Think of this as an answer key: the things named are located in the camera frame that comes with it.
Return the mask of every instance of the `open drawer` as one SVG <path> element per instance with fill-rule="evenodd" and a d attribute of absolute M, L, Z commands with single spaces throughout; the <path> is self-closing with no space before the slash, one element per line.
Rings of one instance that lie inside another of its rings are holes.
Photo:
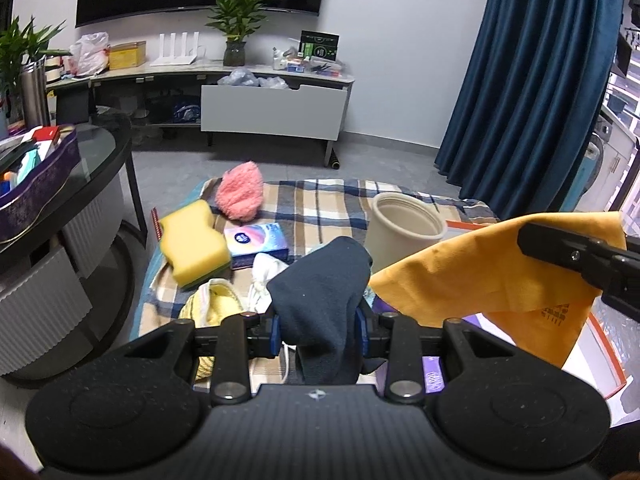
<path fill-rule="evenodd" d="M 347 95 L 345 89 L 308 85 L 204 85 L 200 129 L 337 140 Z"/>

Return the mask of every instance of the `yellow sponge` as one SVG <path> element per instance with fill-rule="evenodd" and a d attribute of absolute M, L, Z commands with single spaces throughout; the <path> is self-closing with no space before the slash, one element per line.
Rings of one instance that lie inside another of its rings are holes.
<path fill-rule="evenodd" d="M 182 288 L 208 280 L 229 266 L 225 237 L 212 228 L 213 213 L 204 200 L 196 200 L 160 220 L 160 250 L 174 268 Z"/>

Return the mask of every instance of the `green plant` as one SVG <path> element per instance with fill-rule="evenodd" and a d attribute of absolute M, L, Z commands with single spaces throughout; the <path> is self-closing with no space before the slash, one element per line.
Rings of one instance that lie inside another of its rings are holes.
<path fill-rule="evenodd" d="M 25 52 L 27 52 L 27 40 L 16 17 L 7 30 L 0 32 L 0 77 L 11 94 L 17 91 L 20 67 Z"/>
<path fill-rule="evenodd" d="M 209 7 L 213 13 L 207 27 L 213 27 L 227 37 L 229 41 L 242 41 L 260 28 L 260 22 L 266 19 L 263 2 L 266 0 L 216 0 L 215 7 Z"/>
<path fill-rule="evenodd" d="M 33 16 L 31 17 L 29 25 L 23 31 L 27 41 L 29 62 L 37 61 L 43 56 L 67 56 L 69 54 L 66 50 L 49 49 L 49 41 L 64 28 L 64 24 L 65 22 L 62 22 L 55 28 L 51 28 L 52 25 L 47 25 L 36 31 L 33 28 Z"/>
<path fill-rule="evenodd" d="M 57 27 L 43 27 L 36 31 L 33 27 L 33 16 L 25 28 L 20 28 L 20 17 L 16 16 L 7 30 L 0 32 L 0 77 L 9 92 L 18 92 L 20 68 L 24 56 L 28 61 L 37 61 L 42 56 L 64 56 L 65 50 L 49 50 L 49 41 L 62 30 L 64 22 Z"/>

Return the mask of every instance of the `pink fluffy cloth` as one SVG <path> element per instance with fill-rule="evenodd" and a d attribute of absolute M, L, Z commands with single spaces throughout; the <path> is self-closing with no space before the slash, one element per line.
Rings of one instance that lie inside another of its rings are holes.
<path fill-rule="evenodd" d="M 249 161 L 225 171 L 216 204 L 230 220 L 253 220 L 262 204 L 262 174 L 258 166 Z"/>

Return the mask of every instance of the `tv stand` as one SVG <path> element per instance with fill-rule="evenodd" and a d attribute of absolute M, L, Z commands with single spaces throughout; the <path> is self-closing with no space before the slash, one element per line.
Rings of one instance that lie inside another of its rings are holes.
<path fill-rule="evenodd" d="M 135 127 L 198 128 L 211 146 L 216 132 L 270 134 L 323 140 L 324 164 L 339 167 L 334 141 L 344 127 L 354 79 L 274 70 L 267 65 L 247 65 L 257 77 L 283 78 L 289 89 L 219 86 L 218 80 L 234 68 L 220 62 L 197 60 L 190 65 L 152 66 L 110 70 L 85 79 L 66 79 L 47 85 L 58 97 L 61 120 L 70 107 L 83 106 L 90 94 L 96 105 L 135 107 L 147 112 L 132 118 Z M 196 123 L 175 123 L 177 102 L 200 104 Z"/>

